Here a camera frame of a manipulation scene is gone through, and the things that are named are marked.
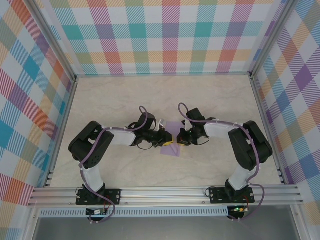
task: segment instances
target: wire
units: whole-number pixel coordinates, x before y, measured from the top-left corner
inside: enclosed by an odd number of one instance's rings
[[[110,199],[108,199],[108,198],[100,195],[99,193],[95,192],[95,191],[89,186],[89,184],[87,183],[87,180],[86,180],[86,178],[85,178],[84,171],[83,171],[83,170],[84,170],[84,163],[90,158],[90,156],[92,155],[92,153],[95,151],[95,149],[96,149],[96,147],[97,147],[97,145],[98,145],[98,143],[99,143],[99,140],[100,140],[101,136],[104,134],[104,132],[106,132],[106,131],[108,131],[108,130],[111,130],[111,129],[113,129],[113,130],[120,130],[120,131],[128,131],[128,132],[133,132],[133,131],[137,131],[137,130],[139,130],[139,129],[142,129],[142,128],[146,125],[146,123],[147,123],[147,120],[148,120],[148,112],[147,112],[147,109],[146,109],[144,106],[139,106],[139,110],[140,110],[140,112],[141,112],[142,114],[145,113],[145,119],[144,119],[144,122],[143,122],[143,124],[142,124],[141,126],[139,126],[139,127],[137,127],[137,128],[133,128],[133,129],[127,129],[127,128],[121,128],[121,127],[106,127],[106,128],[104,128],[104,129],[99,133],[98,137],[96,138],[96,140],[95,140],[95,142],[94,142],[94,144],[93,144],[90,152],[88,153],[88,155],[87,155],[87,156],[79,163],[79,165],[78,165],[79,168],[80,168],[81,178],[82,178],[82,180],[83,180],[83,182],[84,182],[85,187],[86,187],[91,193],[93,193],[94,195],[98,196],[99,198],[107,201],[109,204],[111,204],[111,205],[113,206],[112,213],[111,213],[109,216],[103,218],[101,221],[93,221],[92,218],[91,218],[91,215],[90,215],[90,216],[89,216],[89,220],[90,220],[90,223],[91,223],[91,224],[92,224],[92,223],[100,224],[100,223],[103,223],[103,222],[109,220],[109,219],[116,213],[116,206],[115,206],[115,204],[114,204],[113,201],[111,201]]]
[[[227,121],[220,121],[218,119],[213,119],[213,120],[192,120],[190,118],[188,118],[186,115],[183,114],[183,112],[181,111],[181,105],[185,107],[185,109],[187,110],[187,112],[189,112],[189,109],[187,107],[187,105],[185,105],[183,102],[180,102],[179,105],[178,105],[178,110],[179,110],[179,113],[184,117],[184,119],[190,121],[190,122],[194,122],[194,123],[216,123],[216,124],[223,124],[223,125],[227,125],[227,126],[235,126],[237,128],[240,128],[244,134],[246,135],[246,137],[249,139],[250,143],[251,143],[251,146],[252,146],[252,149],[253,149],[253,152],[254,152],[254,156],[255,156],[255,161],[256,161],[256,170],[255,170],[255,173],[248,178],[247,182],[249,185],[251,186],[257,186],[257,187],[260,187],[262,189],[262,197],[261,197],[261,201],[259,202],[258,206],[256,207],[255,210],[253,210],[253,212],[245,217],[242,218],[242,220],[244,219],[248,219],[250,218],[254,213],[257,212],[257,210],[260,208],[260,206],[262,205],[264,199],[265,199],[265,189],[262,185],[260,184],[253,184],[253,183],[249,183],[249,181],[251,179],[253,179],[254,177],[256,177],[259,173],[259,169],[260,169],[260,160],[259,160],[259,154],[258,154],[258,150],[256,148],[256,145],[254,143],[254,140],[252,139],[252,137],[250,136],[249,134],[249,131],[246,130],[243,126],[237,124],[237,123],[232,123],[232,122],[227,122]]]
[[[204,191],[204,195],[205,195],[207,198],[210,198],[210,196],[207,195],[207,191],[208,191],[210,188],[216,188],[216,187],[215,187],[215,186],[210,186],[210,187],[208,187],[208,188]]]
[[[76,188],[76,190],[75,190],[75,195],[77,196],[77,197],[80,197],[79,195],[78,195],[78,189],[84,189],[82,186],[79,186],[79,187],[77,187]]]
[[[246,200],[246,207],[245,208],[249,210],[249,199],[248,199],[248,197],[246,195],[243,195],[242,197],[244,197],[245,200]]]
[[[107,203],[107,201],[104,201],[103,210],[104,210],[105,213],[106,213],[106,212],[109,210],[109,208],[110,208],[110,202],[108,202],[108,203],[109,203],[109,206],[108,206],[107,209],[106,209],[106,203]]]
[[[139,144],[137,145],[138,149],[141,149],[141,150],[149,150],[153,147],[152,143],[151,143],[151,147],[149,148],[142,148],[142,147],[139,147]]]
[[[208,139],[208,141],[204,142],[204,143],[201,143],[201,144],[198,144],[197,146],[201,146],[201,145],[205,145],[206,143],[208,143],[210,141],[210,138],[205,136],[204,137],[205,139]]]

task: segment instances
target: marble floor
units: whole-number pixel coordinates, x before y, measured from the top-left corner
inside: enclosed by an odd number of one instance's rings
[[[180,102],[189,109],[199,108],[206,118],[234,123],[253,120],[264,131],[246,75],[80,78],[51,187],[81,186],[78,162],[68,146],[90,121],[107,127],[128,126],[139,119],[138,107],[143,105],[157,119],[180,122]],[[99,166],[109,187],[170,187],[224,185],[237,164],[230,141],[211,138],[202,146],[181,147],[179,157],[161,154],[160,147],[111,146]],[[251,182],[280,184],[272,157]]]

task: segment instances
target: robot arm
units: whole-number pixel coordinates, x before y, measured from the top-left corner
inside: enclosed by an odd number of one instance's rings
[[[83,175],[86,183],[95,192],[103,192],[105,184],[101,178],[99,171],[99,162],[111,145],[138,146],[142,141],[152,144],[152,147],[162,147],[173,142],[172,135],[163,128],[163,120],[156,121],[154,115],[148,113],[146,124],[136,131],[130,131],[132,127],[138,128],[143,125],[146,114],[143,113],[138,122],[133,122],[124,131],[121,128],[111,128],[103,132],[96,148],[83,163]],[[96,121],[90,122],[76,138],[70,143],[69,151],[72,153],[73,159],[81,162],[91,151],[93,142],[104,129],[102,125]]]
[[[203,121],[198,108],[187,112],[186,116],[191,120]],[[185,120],[182,122],[185,128],[180,129],[180,134],[177,137],[177,143],[185,146],[191,144],[198,145],[198,139],[201,137],[224,138],[230,139],[231,145],[238,162],[238,166],[233,175],[225,183],[225,192],[229,199],[232,200],[243,194],[248,187],[248,179],[253,176],[257,169],[257,161],[251,143],[246,134],[236,126],[224,125],[216,122],[190,122]],[[261,132],[260,128],[254,121],[248,121],[242,125],[246,129],[254,141],[254,145],[258,152],[259,162],[265,163],[266,160],[273,154],[273,150]]]

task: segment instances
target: checkered fabric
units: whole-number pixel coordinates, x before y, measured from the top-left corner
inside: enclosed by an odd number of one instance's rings
[[[71,81],[22,0],[0,0],[0,239],[45,177]]]
[[[267,28],[261,29],[269,11],[275,2],[279,4],[275,0],[37,2],[73,68],[85,75],[247,72],[253,46],[266,34]],[[53,24],[54,18],[59,26]]]
[[[260,56],[260,53],[261,53],[262,49],[265,47],[265,45],[266,45],[266,43],[267,43],[267,41],[268,41],[268,39],[270,37],[270,34],[273,32],[274,27],[276,26],[276,23],[277,23],[279,17],[281,16],[281,13],[282,13],[283,9],[285,8],[285,5],[286,5],[287,1],[288,0],[281,0],[281,3],[279,5],[275,15],[273,16],[273,19],[272,19],[269,27],[268,27],[268,30],[265,32],[265,35],[264,35],[264,37],[263,37],[263,39],[262,39],[262,41],[261,41],[261,43],[259,45],[259,48],[258,48],[258,50],[256,51],[256,53],[254,55],[253,61],[251,62],[251,65],[249,67],[249,72],[252,72],[252,70],[253,70],[256,62],[257,62],[257,59]]]
[[[300,0],[256,84],[289,183],[320,236],[320,0]]]

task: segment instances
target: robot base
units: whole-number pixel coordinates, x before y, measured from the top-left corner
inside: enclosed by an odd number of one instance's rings
[[[241,195],[235,196],[230,200],[225,187],[210,187],[209,197],[211,204],[253,204],[255,202],[254,192],[251,187],[245,187]]]
[[[105,200],[96,196],[90,192],[85,185],[82,185],[83,189],[79,189],[77,192],[76,205],[104,205]],[[106,189],[106,185],[97,191],[98,194],[110,199],[114,205],[120,204],[121,189]]]

